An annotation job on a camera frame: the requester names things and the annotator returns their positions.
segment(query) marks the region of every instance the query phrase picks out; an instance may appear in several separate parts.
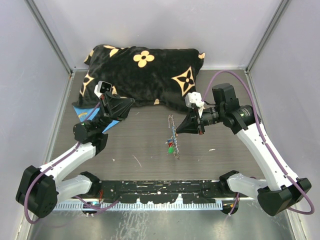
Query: robotic arm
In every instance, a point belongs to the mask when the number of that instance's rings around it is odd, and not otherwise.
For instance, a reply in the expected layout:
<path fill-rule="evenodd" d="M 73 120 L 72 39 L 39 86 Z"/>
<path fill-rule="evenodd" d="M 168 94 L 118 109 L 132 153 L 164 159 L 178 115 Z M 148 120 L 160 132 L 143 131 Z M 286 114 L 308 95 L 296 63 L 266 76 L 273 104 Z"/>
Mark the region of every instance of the robotic arm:
<path fill-rule="evenodd" d="M 258 200 L 262 209 L 271 216 L 298 203 L 303 196 L 289 180 L 289 177 L 305 193 L 311 188 L 309 180 L 298 178 L 297 174 L 286 164 L 272 144 L 264 125 L 259 119 L 259 126 L 265 138 L 263 142 L 257 128 L 253 108 L 250 105 L 240 106 L 232 85 L 229 83 L 216 85 L 212 88 L 212 92 L 215 105 L 208 109 L 204 109 L 204 102 L 200 93 L 188 93 L 185 102 L 189 107 L 189 113 L 176 129 L 176 133 L 202 135 L 205 132 L 205 126 L 223 123 L 249 149 L 261 168 L 266 181 L 253 179 L 233 170 L 220 177 L 220 189 L 225 193 L 242 193 Z M 287 174 L 283 173 L 268 148 L 271 148 Z"/>
<path fill-rule="evenodd" d="M 108 134 L 103 130 L 113 121 L 127 118 L 133 98 L 120 98 L 109 91 L 111 85 L 99 82 L 100 110 L 93 120 L 85 120 L 73 127 L 77 143 L 68 151 L 38 168 L 29 166 L 22 175 L 16 201 L 39 218 L 46 217 L 54 207 L 69 198 L 80 194 L 95 196 L 101 189 L 99 178 L 89 172 L 82 172 L 77 177 L 63 181 L 75 168 L 99 154 L 107 144 Z M 28 189 L 39 178 L 28 194 Z"/>

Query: camera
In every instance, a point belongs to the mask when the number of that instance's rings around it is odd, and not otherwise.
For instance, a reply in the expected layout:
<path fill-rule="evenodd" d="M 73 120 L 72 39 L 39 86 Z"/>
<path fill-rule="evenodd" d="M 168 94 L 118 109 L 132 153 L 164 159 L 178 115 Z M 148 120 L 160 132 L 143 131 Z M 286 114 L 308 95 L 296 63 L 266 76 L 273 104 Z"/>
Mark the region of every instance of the camera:
<path fill-rule="evenodd" d="M 106 81 L 99 81 L 97 92 L 100 94 L 104 94 L 105 92 L 111 92 L 112 84 Z"/>

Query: white panel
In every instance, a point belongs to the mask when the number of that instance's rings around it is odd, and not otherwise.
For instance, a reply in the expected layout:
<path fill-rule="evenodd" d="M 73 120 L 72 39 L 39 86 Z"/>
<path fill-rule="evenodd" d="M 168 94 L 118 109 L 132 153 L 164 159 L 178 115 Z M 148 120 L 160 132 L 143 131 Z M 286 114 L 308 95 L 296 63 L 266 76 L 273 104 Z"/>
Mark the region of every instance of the white panel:
<path fill-rule="evenodd" d="M 205 69 L 247 66 L 280 0 L 35 0 L 77 68 L 98 44 L 196 48 Z"/>
<path fill-rule="evenodd" d="M 266 129 L 284 160 L 312 184 L 315 214 L 303 217 L 309 239 L 320 234 L 320 1 L 291 1 L 252 69 Z M 306 201 L 303 210 L 308 211 Z"/>
<path fill-rule="evenodd" d="M 24 1 L 2 1 L 0 14 L 0 238 L 12 240 L 23 171 L 44 161 L 68 73 Z"/>

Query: gray wooden surface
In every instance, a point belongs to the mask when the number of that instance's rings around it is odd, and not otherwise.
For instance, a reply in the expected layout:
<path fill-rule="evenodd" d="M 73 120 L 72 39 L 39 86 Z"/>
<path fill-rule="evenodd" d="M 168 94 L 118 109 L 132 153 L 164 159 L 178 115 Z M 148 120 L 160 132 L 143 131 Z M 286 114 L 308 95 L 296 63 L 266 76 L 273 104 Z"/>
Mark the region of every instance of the gray wooden surface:
<path fill-rule="evenodd" d="M 246 80 L 244 71 L 235 72 Z M 196 78 L 198 92 L 204 93 L 214 73 L 213 70 L 200 71 Z M 79 119 L 71 103 L 78 99 L 85 75 L 85 72 L 75 74 L 52 159 L 76 143 L 73 126 Z M 241 105 L 250 103 L 245 90 L 232 75 L 223 73 L 214 85 L 220 83 L 234 86 Z M 212 92 L 209 92 L 206 100 L 213 102 Z M 231 170 L 263 178 L 245 145 L 222 123 L 207 126 L 205 134 L 201 136 L 179 134 L 180 160 L 175 159 L 173 154 L 168 154 L 165 144 L 171 137 L 169 114 L 173 114 L 177 126 L 185 118 L 185 115 L 160 105 L 132 108 L 125 121 L 107 131 L 109 138 L 106 148 L 79 166 L 68 178 L 88 171 L 101 180 L 217 180 Z"/>

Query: beige diamond shape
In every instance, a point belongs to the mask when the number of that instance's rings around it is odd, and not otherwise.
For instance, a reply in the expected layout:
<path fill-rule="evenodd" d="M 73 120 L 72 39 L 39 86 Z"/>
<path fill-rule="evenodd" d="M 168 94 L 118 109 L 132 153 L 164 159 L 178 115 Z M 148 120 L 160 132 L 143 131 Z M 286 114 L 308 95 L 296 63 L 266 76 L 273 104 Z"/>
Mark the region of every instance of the beige diamond shape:
<path fill-rule="evenodd" d="M 184 91 L 184 85 L 185 85 L 186 82 L 179 80 L 179 78 L 187 78 L 189 72 L 190 72 L 190 79 L 193 81 L 193 84 L 188 83 L 189 85 L 188 85 L 188 87 L 186 88 L 186 90 Z M 196 85 L 196 84 L 195 84 L 195 80 L 194 80 L 194 76 L 192 75 L 192 68 L 191 68 L 191 66 L 188 68 L 187 71 L 185 71 L 184 73 L 182 73 L 182 74 L 179 75 L 179 76 L 174 76 L 174 77 L 172 77 L 172 79 L 175 80 L 175 81 L 179 84 L 179 86 L 180 86 L 180 88 L 181 88 L 182 96 L 184 96 L 193 86 Z"/>
<path fill-rule="evenodd" d="M 91 81 L 92 81 L 93 79 L 95 79 L 94 77 L 90 77 L 88 73 L 85 75 L 84 78 L 89 79 L 89 81 L 82 83 L 82 84 L 83 84 L 83 91 L 81 91 L 81 89 L 80 89 L 80 94 L 82 95 L 82 97 L 85 96 L 85 91 L 86 91 L 86 89 L 87 89 L 87 85 L 88 85 L 89 83 L 91 83 Z"/>

